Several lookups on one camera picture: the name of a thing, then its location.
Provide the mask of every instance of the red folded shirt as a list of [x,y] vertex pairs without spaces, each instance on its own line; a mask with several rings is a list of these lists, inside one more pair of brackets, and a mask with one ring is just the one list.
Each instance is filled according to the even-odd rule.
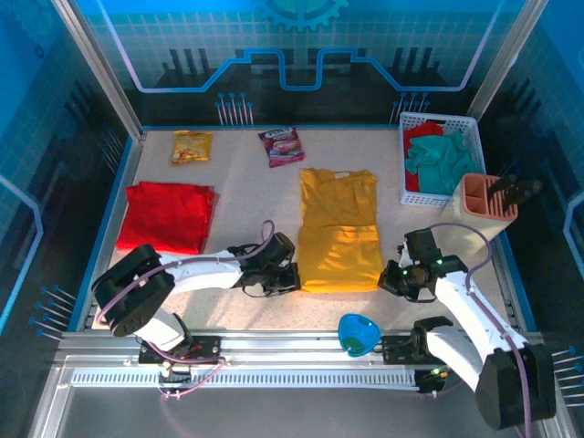
[[209,235],[215,193],[190,184],[140,182],[126,188],[128,212],[116,247],[150,244],[156,251],[201,254]]
[[[444,135],[442,126],[434,123],[433,121],[426,121],[420,126],[411,128],[403,132],[403,152],[405,158],[408,158],[408,150],[411,148],[411,139],[416,137],[425,137],[426,135]],[[418,174],[415,175],[405,171],[405,189],[408,192],[419,192],[420,191],[420,181],[418,180]]]

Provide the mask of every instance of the yellow snack bag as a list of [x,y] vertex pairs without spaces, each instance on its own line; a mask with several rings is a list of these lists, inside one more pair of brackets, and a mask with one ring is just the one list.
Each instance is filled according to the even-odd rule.
[[211,132],[177,130],[174,132],[174,152],[171,164],[186,162],[208,162],[211,155]]

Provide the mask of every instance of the red cloth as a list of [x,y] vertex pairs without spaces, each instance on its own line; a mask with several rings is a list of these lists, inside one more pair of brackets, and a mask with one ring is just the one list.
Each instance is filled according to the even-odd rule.
[[215,193],[197,185],[140,182],[126,188],[128,212],[116,247],[151,244],[156,251],[201,254],[209,235]]
[[[426,121],[420,126],[411,128],[403,132],[403,152],[405,158],[408,158],[408,150],[411,148],[412,144],[410,139],[415,139],[416,137],[425,137],[427,135],[444,135],[442,126],[434,123],[433,121]],[[420,191],[420,181],[418,180],[418,174],[415,175],[405,171],[405,189],[408,192],[419,192]]]

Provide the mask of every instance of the teal cloth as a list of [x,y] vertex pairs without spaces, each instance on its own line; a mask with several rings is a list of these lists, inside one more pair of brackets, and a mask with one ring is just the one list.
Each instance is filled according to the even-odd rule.
[[410,143],[405,168],[418,173],[421,193],[453,194],[465,173],[478,172],[459,130],[417,137]]

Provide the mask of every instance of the white basket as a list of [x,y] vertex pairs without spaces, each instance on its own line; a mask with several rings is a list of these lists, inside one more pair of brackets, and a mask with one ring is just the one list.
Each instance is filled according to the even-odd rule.
[[400,114],[400,157],[401,157],[401,203],[404,205],[422,205],[427,207],[444,207],[450,200],[449,195],[408,192],[405,190],[405,154],[403,151],[403,132],[426,121],[434,121],[442,126],[444,134],[456,130],[463,133],[464,146],[471,153],[471,159],[476,164],[479,173],[486,173],[483,146],[478,134],[478,125],[472,117],[444,116],[442,114],[428,114],[420,112],[403,112]]

